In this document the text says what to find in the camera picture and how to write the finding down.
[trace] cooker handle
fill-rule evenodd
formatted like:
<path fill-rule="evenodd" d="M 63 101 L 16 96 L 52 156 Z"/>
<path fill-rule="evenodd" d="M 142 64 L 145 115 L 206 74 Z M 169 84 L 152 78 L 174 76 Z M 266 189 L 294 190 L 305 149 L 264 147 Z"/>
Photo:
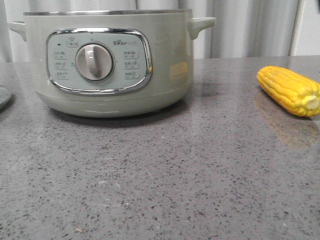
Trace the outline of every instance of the cooker handle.
<path fill-rule="evenodd" d="M 190 38 L 196 39 L 203 29 L 211 28 L 216 24 L 215 17 L 197 17 L 192 18 L 188 24 Z"/>
<path fill-rule="evenodd" d="M 9 29 L 21 35 L 22 39 L 26 42 L 26 24 L 24 21 L 10 21 L 8 22 Z"/>

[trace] chrome trim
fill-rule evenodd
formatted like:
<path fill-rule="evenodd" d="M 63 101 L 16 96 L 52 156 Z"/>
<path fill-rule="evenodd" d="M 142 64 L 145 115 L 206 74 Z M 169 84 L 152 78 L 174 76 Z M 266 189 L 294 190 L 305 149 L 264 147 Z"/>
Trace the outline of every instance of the chrome trim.
<path fill-rule="evenodd" d="M 117 33 L 117 34 L 130 34 L 135 35 L 138 37 L 143 44 L 145 58 L 146 58 L 146 72 L 144 77 L 141 81 L 138 83 L 123 87 L 123 88 L 116 88 L 116 89 L 104 89 L 104 90 L 91 90 L 91 89 L 76 89 L 76 88 L 70 88 L 63 86 L 59 83 L 57 83 L 52 77 L 49 72 L 49 59 L 48 59 L 48 44 L 51 37 L 55 35 L 60 34 L 76 34 L 76 33 Z M 64 90 L 70 94 L 76 94 L 76 95 L 86 95 L 86 96 L 103 96 L 103 95 L 111 95 L 111 94 L 121 94 L 121 93 L 127 93 L 131 91 L 136 91 L 140 88 L 143 88 L 151 79 L 152 73 L 153 73 L 153 64 L 152 64 L 152 57 L 151 57 L 151 50 L 150 45 L 148 42 L 147 37 L 140 31 L 133 29 L 133 28 L 107 28 L 107 27 L 90 27 L 90 28 L 71 28 L 71 29 L 63 29 L 63 30 L 56 30 L 53 33 L 49 35 L 49 37 L 46 40 L 46 71 L 48 74 L 48 77 L 52 84 L 60 88 L 61 90 Z"/>
<path fill-rule="evenodd" d="M 88 10 L 88 11 L 42 11 L 24 12 L 24 16 L 88 16 L 88 15 L 142 15 L 142 14 L 179 14 L 191 13 L 192 9 L 159 10 Z"/>

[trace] silver knob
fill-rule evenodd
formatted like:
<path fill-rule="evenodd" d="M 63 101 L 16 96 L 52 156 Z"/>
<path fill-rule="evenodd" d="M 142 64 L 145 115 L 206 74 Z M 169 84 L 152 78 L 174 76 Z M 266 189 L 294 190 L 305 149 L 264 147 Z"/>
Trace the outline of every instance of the silver knob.
<path fill-rule="evenodd" d="M 75 64 L 78 72 L 90 81 L 105 79 L 114 67 L 109 50 L 95 43 L 80 48 L 75 57 Z"/>

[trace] countertop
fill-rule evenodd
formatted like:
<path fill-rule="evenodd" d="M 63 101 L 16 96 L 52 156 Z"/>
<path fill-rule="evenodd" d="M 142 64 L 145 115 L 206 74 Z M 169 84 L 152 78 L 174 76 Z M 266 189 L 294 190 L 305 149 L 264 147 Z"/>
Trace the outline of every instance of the countertop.
<path fill-rule="evenodd" d="M 176 104 L 84 118 L 0 63 L 0 240 L 319 240 L 320 116 L 268 97 L 266 65 L 320 81 L 320 56 L 197 59 Z"/>

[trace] control panel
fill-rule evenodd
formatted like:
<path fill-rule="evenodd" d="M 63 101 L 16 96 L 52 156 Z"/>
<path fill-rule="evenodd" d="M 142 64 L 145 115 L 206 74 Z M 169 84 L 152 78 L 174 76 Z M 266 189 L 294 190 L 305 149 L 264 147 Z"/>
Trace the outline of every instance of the control panel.
<path fill-rule="evenodd" d="M 148 40 L 136 29 L 65 29 L 52 33 L 46 47 L 51 82 L 74 94 L 135 91 L 152 75 Z"/>

